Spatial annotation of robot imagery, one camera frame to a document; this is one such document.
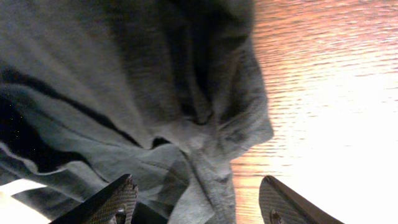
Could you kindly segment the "black Nike t-shirt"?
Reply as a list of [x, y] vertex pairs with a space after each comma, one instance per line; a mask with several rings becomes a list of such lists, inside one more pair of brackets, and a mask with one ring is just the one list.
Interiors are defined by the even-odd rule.
[[1, 2], [1, 183], [55, 219], [124, 174], [149, 223], [235, 223], [273, 133], [252, 1]]

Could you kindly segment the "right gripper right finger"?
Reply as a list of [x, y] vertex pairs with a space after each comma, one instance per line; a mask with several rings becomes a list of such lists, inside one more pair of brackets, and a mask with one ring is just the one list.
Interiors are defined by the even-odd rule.
[[265, 224], [343, 224], [271, 175], [262, 179], [259, 206]]

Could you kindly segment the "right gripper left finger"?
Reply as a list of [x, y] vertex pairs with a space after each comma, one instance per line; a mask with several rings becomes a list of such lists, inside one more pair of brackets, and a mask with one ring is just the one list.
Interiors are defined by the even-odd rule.
[[132, 176], [124, 174], [50, 224], [130, 224], [138, 191]]

